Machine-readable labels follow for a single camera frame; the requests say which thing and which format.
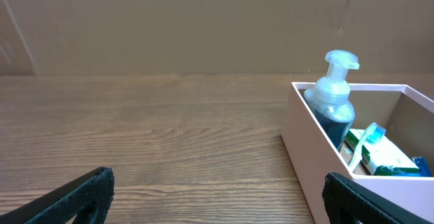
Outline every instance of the dark liquid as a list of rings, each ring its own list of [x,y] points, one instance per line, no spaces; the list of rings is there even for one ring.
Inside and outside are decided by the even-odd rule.
[[[340,151],[340,148],[344,143],[345,135],[347,135],[353,122],[335,122],[334,120],[322,115],[318,110],[315,110],[315,117],[333,145],[338,151]]]

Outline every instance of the transparent plastic bottle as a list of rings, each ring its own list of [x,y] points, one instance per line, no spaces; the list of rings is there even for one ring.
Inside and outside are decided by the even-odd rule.
[[[315,118],[338,151],[355,119],[354,107],[349,101],[350,86],[345,81],[348,69],[358,69],[356,55],[332,50],[325,56],[330,65],[327,75],[314,88],[304,92],[304,99]]]

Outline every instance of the open container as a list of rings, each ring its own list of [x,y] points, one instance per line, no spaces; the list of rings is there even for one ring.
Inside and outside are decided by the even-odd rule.
[[[325,177],[341,173],[402,208],[434,222],[434,177],[371,176],[349,170],[303,99],[315,83],[293,82],[282,139],[316,223],[328,223],[322,200]],[[408,157],[425,156],[434,171],[434,101],[407,85],[350,84],[355,109],[352,128],[372,122]]]

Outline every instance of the wooden table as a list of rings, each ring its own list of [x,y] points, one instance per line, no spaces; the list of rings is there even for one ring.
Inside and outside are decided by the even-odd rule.
[[[320,76],[0,77],[0,214],[108,166],[106,223],[313,223],[279,131],[290,82]]]

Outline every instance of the white box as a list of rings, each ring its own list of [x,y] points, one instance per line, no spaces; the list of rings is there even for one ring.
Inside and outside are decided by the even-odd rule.
[[[434,177],[367,176],[349,171],[302,97],[314,83],[293,82],[282,129],[292,165],[316,223],[328,223],[324,179],[337,172],[410,212],[434,222]],[[350,84],[353,128],[377,122],[409,157],[425,156],[434,171],[434,101],[407,85]]]

